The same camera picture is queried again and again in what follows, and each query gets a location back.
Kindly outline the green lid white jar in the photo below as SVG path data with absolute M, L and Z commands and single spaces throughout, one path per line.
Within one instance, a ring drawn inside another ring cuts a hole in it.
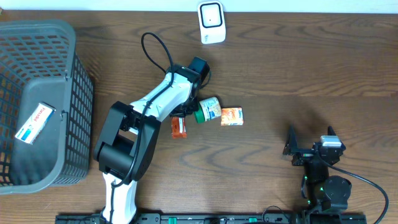
M 207 98 L 198 102 L 198 110 L 194 112 L 197 123 L 204 123 L 221 117 L 221 106 L 217 97 Z

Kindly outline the orange white snack packet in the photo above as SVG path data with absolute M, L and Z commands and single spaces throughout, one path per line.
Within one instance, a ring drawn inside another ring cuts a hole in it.
M 241 126 L 244 124 L 242 108 L 223 108 L 221 110 L 222 126 Z

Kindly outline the orange snack bar wrapper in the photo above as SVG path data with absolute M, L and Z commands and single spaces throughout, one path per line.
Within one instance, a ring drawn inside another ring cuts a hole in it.
M 185 118 L 172 117 L 172 138 L 182 139 L 187 137 Z

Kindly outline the white Panadol medicine box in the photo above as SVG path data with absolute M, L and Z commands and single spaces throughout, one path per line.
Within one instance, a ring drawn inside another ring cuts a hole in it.
M 46 103 L 39 103 L 14 137 L 26 144 L 33 145 L 54 112 L 56 112 L 54 107 Z

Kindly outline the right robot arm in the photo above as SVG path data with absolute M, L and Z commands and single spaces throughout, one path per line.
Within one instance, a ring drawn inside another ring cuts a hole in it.
M 289 128 L 284 155 L 292 156 L 293 166 L 302 166 L 301 194 L 308 200 L 308 208 L 298 212 L 292 223 L 343 223 L 342 213 L 348 208 L 351 182 L 338 175 L 330 175 L 329 167 L 340 161 L 345 145 L 331 126 L 311 148 L 299 147 L 293 127 Z

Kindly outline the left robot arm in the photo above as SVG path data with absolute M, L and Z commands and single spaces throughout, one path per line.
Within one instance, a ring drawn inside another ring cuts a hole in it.
M 137 183 L 152 161 L 162 122 L 198 111 L 197 94 L 209 71 L 206 60 L 194 57 L 187 67 L 170 66 L 164 80 L 140 100 L 110 107 L 93 155 L 106 182 L 100 223 L 132 221 Z

